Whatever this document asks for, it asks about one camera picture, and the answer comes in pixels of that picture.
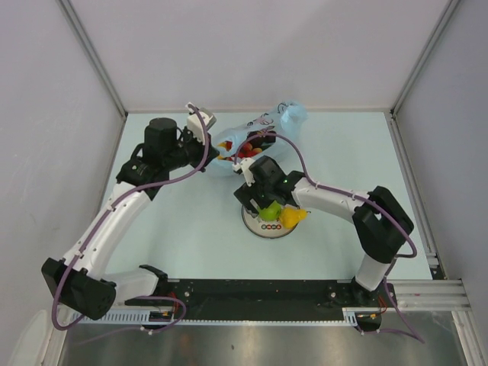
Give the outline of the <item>green fake apple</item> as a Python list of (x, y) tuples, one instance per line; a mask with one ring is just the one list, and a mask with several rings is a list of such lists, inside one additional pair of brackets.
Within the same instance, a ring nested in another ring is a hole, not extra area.
[(276, 221), (281, 213), (281, 205), (274, 201), (268, 207), (259, 211), (258, 217), (265, 222)]

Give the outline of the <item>yellow fake fruit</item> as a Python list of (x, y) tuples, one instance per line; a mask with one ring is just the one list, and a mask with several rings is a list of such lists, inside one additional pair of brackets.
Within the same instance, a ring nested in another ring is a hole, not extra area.
[(301, 220), (304, 220), (308, 212), (295, 207), (284, 207), (278, 217), (281, 225), (286, 229), (293, 229)]

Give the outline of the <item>red fake cherry bunch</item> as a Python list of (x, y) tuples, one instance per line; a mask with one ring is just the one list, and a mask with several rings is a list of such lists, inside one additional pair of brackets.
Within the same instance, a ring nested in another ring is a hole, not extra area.
[[(231, 141), (227, 141), (227, 151), (230, 152), (231, 148), (234, 147), (233, 143)], [(275, 138), (257, 138), (252, 140), (251, 142), (246, 143), (243, 148), (240, 149), (240, 151), (237, 153), (238, 158), (244, 159), (244, 158), (249, 158), (258, 155), (259, 153), (262, 153), (264, 150), (267, 148), (271, 147), (275, 143)], [(231, 161), (234, 159), (234, 155), (231, 155), (230, 157), (225, 157), (222, 154), (220, 154), (217, 158), (220, 160), (226, 160), (226, 161)]]

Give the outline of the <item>round printed white plate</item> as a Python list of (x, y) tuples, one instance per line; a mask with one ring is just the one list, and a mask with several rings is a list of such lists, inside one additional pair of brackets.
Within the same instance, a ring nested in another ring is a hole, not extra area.
[(261, 220), (258, 215), (254, 215), (252, 212), (247, 210), (244, 206), (241, 207), (241, 217), (245, 227), (254, 235), (265, 238), (265, 239), (279, 239), (285, 237), (292, 233), (298, 226), (298, 224), (293, 229), (284, 228), (279, 219), (273, 222), (265, 222)]

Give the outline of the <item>light blue printed plastic bag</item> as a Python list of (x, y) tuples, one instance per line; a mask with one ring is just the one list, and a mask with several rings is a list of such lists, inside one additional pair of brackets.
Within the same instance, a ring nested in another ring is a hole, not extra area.
[[(253, 120), (219, 132), (216, 136), (212, 137), (212, 144), (223, 156), (230, 157), (235, 154), (234, 158), (238, 158), (237, 153), (246, 143), (262, 137), (275, 138), (275, 142), (271, 147), (249, 158), (257, 159), (261, 156), (270, 156), (275, 160), (279, 160), (287, 153), (289, 145), (275, 136), (279, 134), (294, 142), (297, 141), (301, 127), (307, 118), (307, 109), (301, 103), (297, 101), (283, 101), (278, 106)], [(231, 141), (234, 146), (228, 153), (217, 146), (226, 140)], [(226, 161), (216, 157), (207, 166), (207, 171), (216, 177), (231, 176), (234, 174), (233, 163), (234, 159)]]

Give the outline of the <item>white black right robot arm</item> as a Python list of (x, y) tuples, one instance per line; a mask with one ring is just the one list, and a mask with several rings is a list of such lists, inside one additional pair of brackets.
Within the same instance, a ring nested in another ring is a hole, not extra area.
[(364, 252), (352, 279), (352, 298), (369, 306), (379, 297), (380, 284), (414, 229), (387, 188), (356, 193), (322, 186), (312, 182), (306, 172), (285, 173), (268, 156), (245, 158), (233, 164), (233, 171), (245, 180), (234, 193), (242, 205), (242, 219), (257, 234), (268, 234), (273, 225), (290, 233), (309, 210), (351, 223)]

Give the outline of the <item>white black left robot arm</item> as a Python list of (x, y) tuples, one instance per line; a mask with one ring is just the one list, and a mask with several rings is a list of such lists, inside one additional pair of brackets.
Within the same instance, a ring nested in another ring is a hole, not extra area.
[(61, 259), (43, 263), (41, 273), (53, 295), (53, 320), (60, 304), (97, 320), (116, 303), (144, 297), (158, 305), (167, 299), (164, 271), (141, 265), (109, 278), (106, 267), (133, 221), (163, 185), (173, 183), (171, 172), (188, 165), (202, 172), (218, 156), (209, 134), (216, 121), (211, 113), (199, 110), (188, 115), (183, 129), (167, 117), (149, 122), (143, 142), (122, 165), (108, 201), (83, 236)]

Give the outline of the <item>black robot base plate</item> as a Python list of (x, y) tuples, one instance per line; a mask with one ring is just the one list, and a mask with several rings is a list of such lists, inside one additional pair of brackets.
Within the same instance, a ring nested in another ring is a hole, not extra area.
[(168, 306), (181, 315), (181, 306), (156, 299), (170, 296), (187, 307), (186, 320), (298, 323), (343, 320), (347, 308), (365, 313), (397, 302), (392, 284), (381, 284), (370, 294), (350, 280), (174, 279), (157, 284), (151, 296), (125, 304)]

